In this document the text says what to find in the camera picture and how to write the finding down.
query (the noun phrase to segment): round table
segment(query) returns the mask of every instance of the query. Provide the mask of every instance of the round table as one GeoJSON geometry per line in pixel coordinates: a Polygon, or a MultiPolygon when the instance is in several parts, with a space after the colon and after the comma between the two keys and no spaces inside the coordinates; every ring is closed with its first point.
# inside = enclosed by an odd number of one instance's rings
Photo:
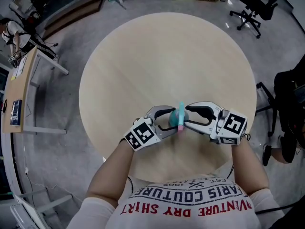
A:
{"type": "MultiPolygon", "coordinates": [[[[105,158],[135,118],[181,101],[232,108],[248,117],[247,132],[253,123],[256,88],[249,62],[224,31],[195,16],[156,13],[123,24],[96,47],[82,74],[81,119],[105,158]]],[[[166,125],[168,117],[160,123],[166,125]]],[[[190,118],[202,121],[196,113],[190,118]]],[[[130,175],[164,182],[213,172],[230,158],[229,145],[185,129],[135,152],[130,175]]]]}

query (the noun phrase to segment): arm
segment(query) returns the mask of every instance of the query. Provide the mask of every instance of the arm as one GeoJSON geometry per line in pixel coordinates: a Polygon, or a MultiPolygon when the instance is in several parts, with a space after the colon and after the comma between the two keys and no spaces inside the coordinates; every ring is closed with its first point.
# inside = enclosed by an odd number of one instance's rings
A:
{"type": "Polygon", "coordinates": [[[134,150],[126,140],[120,142],[95,173],[86,197],[101,198],[116,208],[125,188],[133,154],[134,150]]]}
{"type": "Polygon", "coordinates": [[[239,146],[232,146],[232,157],[235,182],[248,195],[269,188],[267,174],[245,138],[239,146]]]}
{"type": "Polygon", "coordinates": [[[10,44],[10,55],[13,56],[14,54],[14,45],[13,44],[10,44]]]}
{"type": "Polygon", "coordinates": [[[20,36],[19,36],[18,32],[15,34],[15,37],[16,37],[16,53],[20,54],[20,52],[19,52],[20,36]]]}

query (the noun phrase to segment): wooden desk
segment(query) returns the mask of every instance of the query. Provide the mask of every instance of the wooden desk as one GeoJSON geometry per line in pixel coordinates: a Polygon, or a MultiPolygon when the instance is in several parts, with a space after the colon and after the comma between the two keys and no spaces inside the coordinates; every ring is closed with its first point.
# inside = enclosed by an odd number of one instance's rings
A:
{"type": "MultiPolygon", "coordinates": [[[[256,108],[254,76],[242,50],[218,27],[186,14],[150,14],[115,29],[94,50],[81,78],[81,119],[105,158],[135,118],[155,105],[179,107],[180,101],[233,108],[248,117],[248,132],[256,108]]],[[[202,121],[198,116],[190,118],[202,121]]],[[[130,174],[163,182],[213,172],[230,157],[229,146],[186,129],[136,152],[130,174]]]]}
{"type": "Polygon", "coordinates": [[[37,56],[40,58],[45,59],[47,62],[49,62],[52,66],[62,71],[64,74],[68,75],[69,71],[67,71],[65,68],[57,64],[55,61],[47,57],[44,53],[42,53],[40,50],[37,49],[37,47],[33,48],[29,53],[27,54],[27,59],[22,71],[22,74],[18,76],[15,80],[11,81],[12,74],[14,72],[14,69],[11,70],[8,76],[8,82],[5,87],[4,92],[4,101],[7,100],[7,108],[5,113],[2,113],[2,132],[3,133],[21,133],[21,132],[30,132],[30,133],[36,133],[36,132],[45,132],[45,133],[57,133],[57,134],[66,134],[66,130],[60,130],[60,129],[50,129],[50,128],[42,128],[42,127],[36,127],[36,126],[27,126],[25,124],[25,108],[27,105],[27,95],[28,95],[28,89],[29,85],[32,85],[34,87],[39,87],[38,84],[31,82],[31,76],[33,71],[33,65],[35,64],[35,61],[37,59],[37,56]],[[13,102],[16,100],[22,100],[21,105],[21,122],[20,125],[11,125],[10,124],[10,116],[11,111],[13,107],[13,102]]]}

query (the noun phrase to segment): gray floor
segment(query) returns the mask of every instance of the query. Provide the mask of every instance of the gray floor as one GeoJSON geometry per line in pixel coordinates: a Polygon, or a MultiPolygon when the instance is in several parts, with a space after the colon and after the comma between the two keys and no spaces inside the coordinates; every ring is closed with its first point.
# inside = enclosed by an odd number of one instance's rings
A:
{"type": "MultiPolygon", "coordinates": [[[[103,163],[102,156],[92,146],[83,128],[78,92],[81,74],[90,54],[115,28],[145,14],[187,13],[210,21],[228,33],[244,51],[255,80],[264,82],[269,89],[273,87],[277,72],[296,66],[304,54],[305,35],[285,6],[275,9],[272,20],[262,21],[262,37],[258,40],[252,28],[236,30],[240,18],[229,16],[229,11],[241,11],[244,5],[238,0],[230,1],[232,5],[196,0],[125,0],[123,5],[126,9],[115,1],[106,1],[99,13],[70,25],[48,39],[60,44],[55,50],[61,55],[60,63],[70,70],[70,74],[64,76],[56,70],[50,70],[42,62],[39,63],[33,79],[37,80],[40,88],[37,92],[35,88],[30,90],[29,98],[34,101],[36,95],[36,101],[35,105],[29,104],[27,110],[29,114],[30,111],[35,112],[35,115],[31,114],[27,119],[29,122],[35,121],[37,126],[66,128],[67,134],[15,135],[14,142],[18,172],[25,191],[31,190],[24,175],[25,167],[28,167],[34,190],[42,186],[50,188],[51,199],[67,193],[74,195],[74,201],[56,208],[64,227],[78,210],[92,176],[103,163]]],[[[266,97],[262,92],[258,92],[258,107],[265,104],[266,97]]],[[[251,130],[251,146],[259,157],[262,155],[263,145],[269,143],[275,147],[276,139],[281,133],[277,125],[274,137],[267,137],[270,117],[271,112],[259,114],[251,130]]],[[[295,156],[290,165],[279,164],[271,158],[266,167],[270,188],[280,205],[295,202],[303,195],[303,154],[301,151],[295,156]]],[[[232,163],[228,162],[217,173],[226,177],[231,165],[232,163]]],[[[34,200],[35,205],[43,202],[43,199],[38,197],[34,200]]],[[[52,228],[59,228],[56,222],[51,224],[52,228]]]]}

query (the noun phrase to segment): sneaker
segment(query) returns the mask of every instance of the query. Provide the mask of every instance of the sneaker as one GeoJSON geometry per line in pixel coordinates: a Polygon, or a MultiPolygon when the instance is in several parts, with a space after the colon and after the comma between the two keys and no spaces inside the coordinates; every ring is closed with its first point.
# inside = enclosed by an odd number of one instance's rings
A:
{"type": "Polygon", "coordinates": [[[272,147],[270,145],[266,145],[263,147],[262,164],[264,166],[267,166],[267,164],[268,164],[268,161],[271,157],[271,150],[272,150],[272,147]]]}
{"type": "Polygon", "coordinates": [[[56,63],[59,62],[59,55],[58,54],[54,57],[53,61],[55,61],[56,63]]]}

